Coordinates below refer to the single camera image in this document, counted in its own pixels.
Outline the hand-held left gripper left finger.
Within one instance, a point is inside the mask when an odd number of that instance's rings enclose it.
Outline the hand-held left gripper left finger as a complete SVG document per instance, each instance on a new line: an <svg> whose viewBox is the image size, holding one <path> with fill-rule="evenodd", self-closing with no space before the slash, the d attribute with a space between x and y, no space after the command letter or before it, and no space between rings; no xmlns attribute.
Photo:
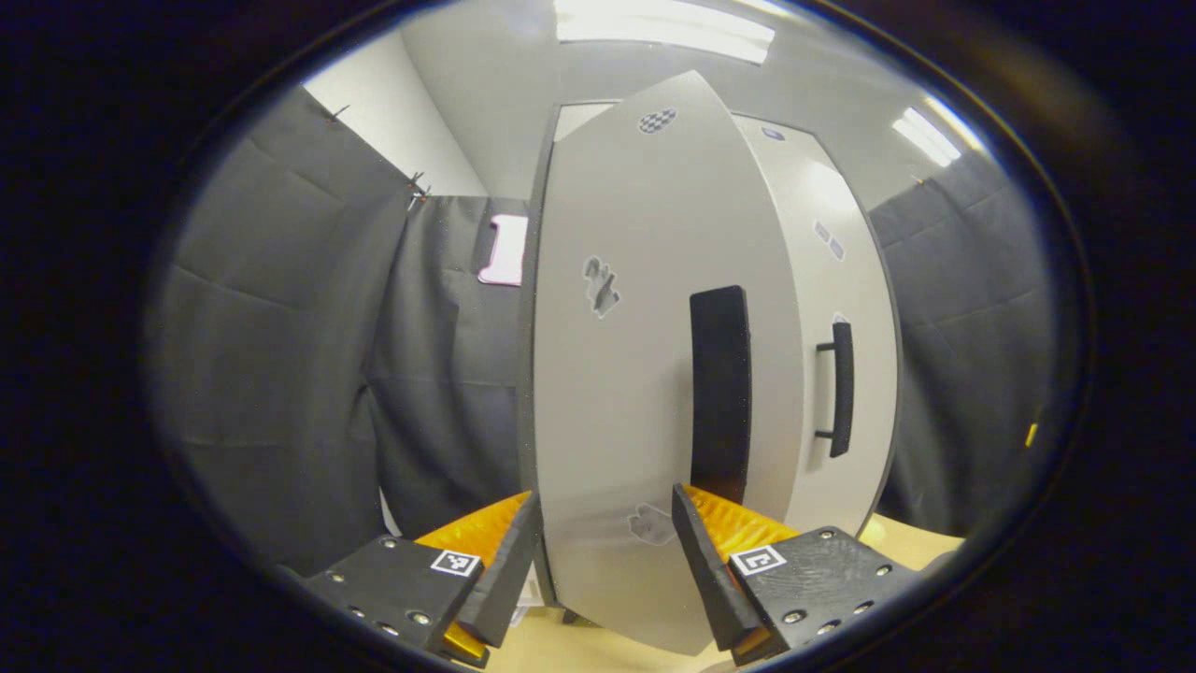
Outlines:
<svg viewBox="0 0 1196 673"><path fill-rule="evenodd" d="M416 539L366 542L304 588L401 648L483 667L504 644L541 533L538 494L514 494Z"/></svg>

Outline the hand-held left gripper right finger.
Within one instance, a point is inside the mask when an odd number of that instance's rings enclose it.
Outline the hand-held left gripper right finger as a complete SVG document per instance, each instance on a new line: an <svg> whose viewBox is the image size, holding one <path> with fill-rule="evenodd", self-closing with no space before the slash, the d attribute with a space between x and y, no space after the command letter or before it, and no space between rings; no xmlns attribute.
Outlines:
<svg viewBox="0 0 1196 673"><path fill-rule="evenodd" d="M855 632L919 580L832 525L798 533L700 487L672 487L672 524L715 646L739 667Z"/></svg>

